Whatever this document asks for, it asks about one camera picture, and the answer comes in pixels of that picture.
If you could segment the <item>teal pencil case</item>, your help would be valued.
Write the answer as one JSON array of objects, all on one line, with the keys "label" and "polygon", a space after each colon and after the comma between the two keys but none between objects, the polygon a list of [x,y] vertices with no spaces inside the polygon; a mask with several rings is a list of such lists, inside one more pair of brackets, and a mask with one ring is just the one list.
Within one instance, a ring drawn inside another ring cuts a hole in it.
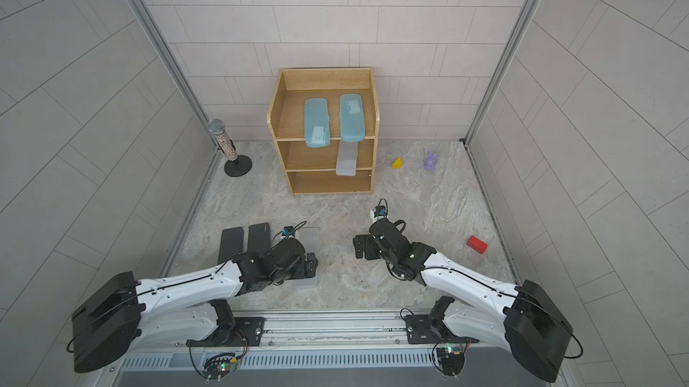
[{"label": "teal pencil case", "polygon": [[360,142],[365,138],[364,104],[359,94],[340,96],[340,137],[345,142]]},{"label": "teal pencil case", "polygon": [[330,143],[328,101],[309,98],[304,104],[304,138],[308,148],[325,148]]}]

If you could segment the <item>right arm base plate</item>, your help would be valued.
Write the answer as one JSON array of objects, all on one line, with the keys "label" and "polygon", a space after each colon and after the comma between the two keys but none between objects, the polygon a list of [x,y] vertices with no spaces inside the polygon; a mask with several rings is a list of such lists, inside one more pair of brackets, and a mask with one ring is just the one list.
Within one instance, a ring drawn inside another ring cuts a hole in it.
[{"label": "right arm base plate", "polygon": [[479,343],[479,340],[455,335],[442,322],[429,315],[409,314],[403,315],[402,319],[406,324],[407,342],[410,345]]}]

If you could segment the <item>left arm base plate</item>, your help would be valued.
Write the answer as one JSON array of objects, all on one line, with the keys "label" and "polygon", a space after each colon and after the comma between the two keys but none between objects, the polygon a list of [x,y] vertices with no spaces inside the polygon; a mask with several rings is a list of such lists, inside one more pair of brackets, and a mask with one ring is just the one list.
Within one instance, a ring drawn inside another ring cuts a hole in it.
[{"label": "left arm base plate", "polygon": [[266,319],[264,317],[240,317],[233,323],[220,321],[215,329],[201,340],[187,340],[190,348],[258,347]]}]

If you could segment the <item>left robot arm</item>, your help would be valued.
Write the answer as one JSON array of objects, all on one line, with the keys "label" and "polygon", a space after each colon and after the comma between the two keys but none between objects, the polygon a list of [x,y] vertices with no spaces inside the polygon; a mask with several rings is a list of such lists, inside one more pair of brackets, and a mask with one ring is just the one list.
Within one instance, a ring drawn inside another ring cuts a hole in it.
[{"label": "left robot arm", "polygon": [[72,314],[74,370],[86,374],[124,356],[130,348],[169,332],[168,313],[209,304],[215,308],[213,330],[227,327],[228,299],[259,292],[289,280],[312,279],[319,266],[315,254],[293,236],[266,249],[240,249],[237,241],[220,246],[212,268],[161,279],[136,279],[122,272],[109,279]]}]

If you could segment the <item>frosted white pencil case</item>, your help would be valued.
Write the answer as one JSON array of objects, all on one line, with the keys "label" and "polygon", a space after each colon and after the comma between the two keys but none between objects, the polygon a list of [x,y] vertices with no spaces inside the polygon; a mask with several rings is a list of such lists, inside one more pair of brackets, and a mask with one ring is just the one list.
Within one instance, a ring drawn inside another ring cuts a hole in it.
[{"label": "frosted white pencil case", "polygon": [[355,176],[358,159],[358,142],[340,141],[338,145],[336,175]]}]

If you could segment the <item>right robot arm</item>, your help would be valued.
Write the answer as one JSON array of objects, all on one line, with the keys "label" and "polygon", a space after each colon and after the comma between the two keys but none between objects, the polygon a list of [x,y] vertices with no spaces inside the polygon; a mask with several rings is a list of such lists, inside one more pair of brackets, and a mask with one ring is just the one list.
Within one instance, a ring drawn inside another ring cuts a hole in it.
[{"label": "right robot arm", "polygon": [[381,259],[395,279],[443,292],[428,316],[436,343],[478,340],[511,352],[536,378],[555,382],[576,337],[547,292],[531,280],[516,285],[488,278],[430,245],[411,243],[402,234],[405,225],[377,218],[368,234],[353,238],[355,256]]}]

